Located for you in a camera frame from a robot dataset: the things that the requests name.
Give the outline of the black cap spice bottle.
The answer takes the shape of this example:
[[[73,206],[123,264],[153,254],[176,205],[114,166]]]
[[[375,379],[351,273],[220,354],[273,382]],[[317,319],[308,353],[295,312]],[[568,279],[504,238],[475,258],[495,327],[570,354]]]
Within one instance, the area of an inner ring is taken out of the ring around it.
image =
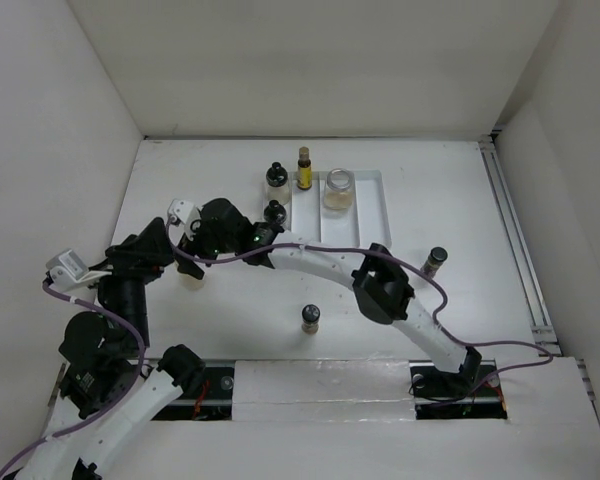
[[[270,200],[264,208],[263,219],[269,224],[284,226],[287,220],[287,211],[279,201]]]

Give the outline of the black knob spice bottle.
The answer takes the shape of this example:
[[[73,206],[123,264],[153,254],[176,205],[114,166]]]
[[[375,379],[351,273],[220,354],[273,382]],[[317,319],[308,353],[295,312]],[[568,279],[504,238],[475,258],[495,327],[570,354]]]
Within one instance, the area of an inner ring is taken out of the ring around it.
[[[265,173],[266,198],[286,205],[291,199],[289,175],[280,162],[273,162]]]

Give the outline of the yellow liquid bottle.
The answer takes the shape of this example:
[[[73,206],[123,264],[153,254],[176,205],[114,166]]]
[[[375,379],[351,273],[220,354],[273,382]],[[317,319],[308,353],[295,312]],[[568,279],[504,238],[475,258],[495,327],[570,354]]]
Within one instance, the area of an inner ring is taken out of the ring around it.
[[[299,148],[297,161],[296,183],[300,190],[309,190],[312,187],[312,164],[310,150],[303,146]]]

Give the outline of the wide glass jar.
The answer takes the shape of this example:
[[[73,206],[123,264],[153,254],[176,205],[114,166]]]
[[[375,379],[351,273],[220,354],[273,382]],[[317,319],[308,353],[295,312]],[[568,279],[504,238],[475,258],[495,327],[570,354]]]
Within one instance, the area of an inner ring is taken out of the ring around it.
[[[355,196],[355,177],[352,171],[337,168],[329,171],[325,179],[324,206],[330,210],[348,210]]]

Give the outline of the cream cap spice bottle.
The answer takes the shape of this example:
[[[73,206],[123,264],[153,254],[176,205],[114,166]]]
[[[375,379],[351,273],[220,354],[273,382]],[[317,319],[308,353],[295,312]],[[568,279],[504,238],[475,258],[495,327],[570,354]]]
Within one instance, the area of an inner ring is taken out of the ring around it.
[[[205,286],[206,279],[198,279],[189,274],[180,274],[179,275],[180,284],[189,291],[197,291],[202,289]]]

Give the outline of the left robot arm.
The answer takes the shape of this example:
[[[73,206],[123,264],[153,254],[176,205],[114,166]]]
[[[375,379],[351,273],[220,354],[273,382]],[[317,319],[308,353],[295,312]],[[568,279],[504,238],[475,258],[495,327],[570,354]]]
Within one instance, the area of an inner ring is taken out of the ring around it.
[[[61,356],[68,365],[42,437],[0,470],[0,479],[100,479],[121,448],[170,402],[196,394],[205,363],[184,345],[146,369],[146,286],[175,258],[166,224],[139,234],[87,266],[71,249],[46,264],[43,290],[81,306],[68,322]]]

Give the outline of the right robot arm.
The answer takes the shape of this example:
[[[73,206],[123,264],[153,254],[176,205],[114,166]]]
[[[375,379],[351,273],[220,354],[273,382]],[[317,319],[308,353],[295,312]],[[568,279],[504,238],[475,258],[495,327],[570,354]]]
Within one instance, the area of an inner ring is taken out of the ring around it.
[[[225,198],[201,208],[174,200],[168,222],[183,229],[177,245],[177,257],[184,263],[181,271],[200,277],[202,264],[214,264],[226,255],[252,266],[297,271],[337,283],[353,292],[364,317],[396,327],[426,353],[443,373],[448,390],[463,394],[477,384],[480,353],[443,330],[419,302],[408,275],[385,246],[329,247],[308,240],[284,228],[279,208],[273,204],[263,220],[252,222]]]

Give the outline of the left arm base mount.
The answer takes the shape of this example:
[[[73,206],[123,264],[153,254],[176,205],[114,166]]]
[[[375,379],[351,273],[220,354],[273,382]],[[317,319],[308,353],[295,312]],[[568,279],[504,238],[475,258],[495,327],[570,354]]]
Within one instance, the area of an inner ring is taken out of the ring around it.
[[[205,359],[206,368],[195,390],[162,408],[153,421],[229,421],[232,419],[235,360]]]

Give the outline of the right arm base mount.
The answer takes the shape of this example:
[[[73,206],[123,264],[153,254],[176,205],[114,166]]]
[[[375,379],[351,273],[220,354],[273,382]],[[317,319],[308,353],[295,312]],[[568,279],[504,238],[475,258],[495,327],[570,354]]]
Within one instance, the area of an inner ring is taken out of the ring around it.
[[[415,401],[415,418],[424,420],[468,420],[508,418],[499,377],[475,387],[474,384],[495,371],[494,365],[481,365],[477,379],[439,372],[433,365],[410,367],[409,394]]]

